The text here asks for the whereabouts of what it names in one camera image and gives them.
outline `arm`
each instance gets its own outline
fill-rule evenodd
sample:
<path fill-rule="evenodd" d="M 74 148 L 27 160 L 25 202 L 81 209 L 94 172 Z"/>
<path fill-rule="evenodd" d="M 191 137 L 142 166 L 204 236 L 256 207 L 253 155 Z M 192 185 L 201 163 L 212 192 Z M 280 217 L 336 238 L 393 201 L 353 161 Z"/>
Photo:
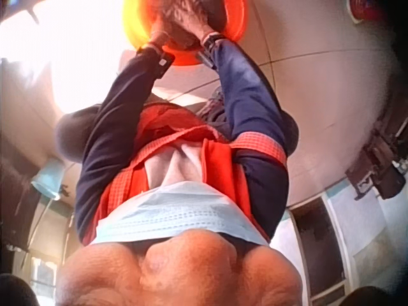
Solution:
<path fill-rule="evenodd" d="M 246 132 L 257 132 L 286 151 L 281 108 L 260 69 L 228 40 L 218 41 L 211 54 L 225 95 L 232 139 Z M 237 150 L 235 162 L 245 172 L 252 214 L 272 238 L 288 200 L 288 171 L 278 160 L 253 150 Z"/>
<path fill-rule="evenodd" d="M 161 33 L 152 39 L 155 46 L 164 45 L 165 41 Z M 130 61 L 114 81 L 95 118 L 76 186 L 76 228 L 81 240 L 106 186 L 131 160 L 140 113 L 161 60 L 155 46 Z"/>

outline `wrist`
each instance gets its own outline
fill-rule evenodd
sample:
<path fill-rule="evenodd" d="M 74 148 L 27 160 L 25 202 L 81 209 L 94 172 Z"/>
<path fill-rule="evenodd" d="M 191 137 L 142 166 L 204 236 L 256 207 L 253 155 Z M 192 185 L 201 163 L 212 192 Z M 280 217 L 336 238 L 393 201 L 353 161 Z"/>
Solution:
<path fill-rule="evenodd" d="M 149 43 L 153 43 L 159 47 L 163 47 L 167 44 L 169 36 L 164 31 L 156 31 L 150 35 Z"/>
<path fill-rule="evenodd" d="M 201 25 L 196 29 L 193 29 L 192 33 L 200 40 L 203 41 L 206 35 L 209 33 L 215 32 L 208 24 Z"/>

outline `person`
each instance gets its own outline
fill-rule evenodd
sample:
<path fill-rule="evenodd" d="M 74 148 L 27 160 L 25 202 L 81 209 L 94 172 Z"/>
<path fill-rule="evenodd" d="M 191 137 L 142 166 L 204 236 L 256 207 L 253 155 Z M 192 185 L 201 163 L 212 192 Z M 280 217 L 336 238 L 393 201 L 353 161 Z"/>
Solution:
<path fill-rule="evenodd" d="M 281 108 L 198 1 L 182 3 L 173 21 L 210 54 L 230 135 L 181 106 L 145 105 L 171 62 L 159 17 L 92 111 L 75 203 L 85 247 L 59 272 L 58 305 L 300 304 L 299 273 L 269 247 L 289 187 Z"/>

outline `checkered trim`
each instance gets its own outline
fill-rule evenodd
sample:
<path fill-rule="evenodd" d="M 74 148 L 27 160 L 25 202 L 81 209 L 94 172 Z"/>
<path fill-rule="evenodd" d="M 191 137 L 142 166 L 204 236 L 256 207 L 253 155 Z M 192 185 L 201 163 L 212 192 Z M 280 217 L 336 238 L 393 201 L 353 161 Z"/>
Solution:
<path fill-rule="evenodd" d="M 111 211 L 111 209 L 113 210 L 125 202 L 125 197 L 130 190 L 130 183 L 134 168 L 148 159 L 161 147 L 178 139 L 198 141 L 199 139 L 202 140 L 204 138 L 226 143 L 226 140 L 214 128 L 210 126 L 198 126 L 174 133 L 170 136 L 159 138 L 144 146 L 144 148 L 137 153 L 131 164 L 127 168 L 124 168 L 113 180 L 109 194 L 108 210 Z M 266 154 L 286 167 L 285 151 L 281 145 L 267 135 L 256 132 L 242 133 L 229 145 L 232 149 L 249 149 Z"/>
<path fill-rule="evenodd" d="M 285 150 L 276 140 L 265 134 L 244 132 L 229 145 L 232 149 L 249 149 L 263 153 L 286 167 L 287 157 Z"/>

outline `hair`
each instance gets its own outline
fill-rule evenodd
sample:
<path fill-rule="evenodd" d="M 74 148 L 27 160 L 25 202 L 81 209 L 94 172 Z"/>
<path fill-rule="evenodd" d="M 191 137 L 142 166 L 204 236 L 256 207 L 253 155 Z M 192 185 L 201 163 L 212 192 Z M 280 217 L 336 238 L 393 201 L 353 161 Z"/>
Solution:
<path fill-rule="evenodd" d="M 30 286 L 24 280 L 11 274 L 0 275 L 0 296 L 3 305 L 39 306 Z"/>

